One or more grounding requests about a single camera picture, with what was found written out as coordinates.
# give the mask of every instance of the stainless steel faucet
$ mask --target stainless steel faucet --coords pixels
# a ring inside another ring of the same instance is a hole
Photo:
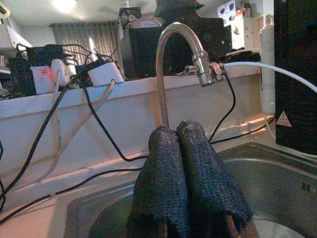
[[[159,95],[159,103],[161,110],[161,118],[162,123],[169,127],[168,123],[168,114],[167,114],[167,105],[166,105],[166,96],[165,96],[165,87],[164,87],[164,79],[163,79],[163,56],[164,50],[167,43],[167,40],[173,33],[178,33],[182,35],[193,52],[193,63],[195,74],[199,78],[200,85],[202,87],[206,87],[214,84],[216,81],[221,81],[220,76],[217,72],[213,71],[215,65],[212,65],[209,61],[209,56],[198,39],[195,32],[189,28],[188,26],[174,22],[167,26],[162,32],[157,48],[157,58],[156,58],[156,72],[157,72],[157,81],[158,81],[158,95]]]

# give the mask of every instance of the countertop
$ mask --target countertop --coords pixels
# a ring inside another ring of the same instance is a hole
[[[291,154],[299,155],[295,151],[283,146],[276,145],[266,129],[257,133],[244,136],[231,141],[214,145],[217,152],[245,144],[248,142],[260,143],[275,149]],[[11,220],[0,226],[0,238],[62,238],[66,222],[67,205],[76,198],[111,188],[123,183],[133,181],[137,178],[138,172],[121,173],[112,175],[79,188],[61,196],[35,205],[13,217]],[[13,210],[1,215],[5,217]]]

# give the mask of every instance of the black cloth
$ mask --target black cloth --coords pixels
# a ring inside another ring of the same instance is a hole
[[[234,176],[209,145],[203,127],[184,120],[176,134],[182,151],[192,228],[204,237],[202,234],[208,233],[204,230],[214,225],[216,233],[225,225],[221,220],[224,214],[233,217],[237,230],[245,227],[252,211]]]
[[[149,156],[136,180],[128,237],[189,237],[188,199],[181,151],[174,131],[160,126],[150,136]]]

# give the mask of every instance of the gray curtain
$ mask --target gray curtain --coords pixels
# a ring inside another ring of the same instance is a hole
[[[94,42],[96,50],[103,55],[110,56],[116,48],[116,23],[95,22],[95,23],[62,23],[53,24],[55,40],[57,44],[79,44],[90,50],[89,38]],[[83,49],[70,46],[65,49],[87,54]],[[85,56],[77,55],[79,64],[84,64]],[[118,49],[112,58],[122,66],[121,54]]]

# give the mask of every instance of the sink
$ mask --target sink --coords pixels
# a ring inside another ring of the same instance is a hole
[[[219,153],[240,183],[262,238],[317,238],[317,163],[260,144]],[[125,237],[134,183],[72,201],[65,237]]]

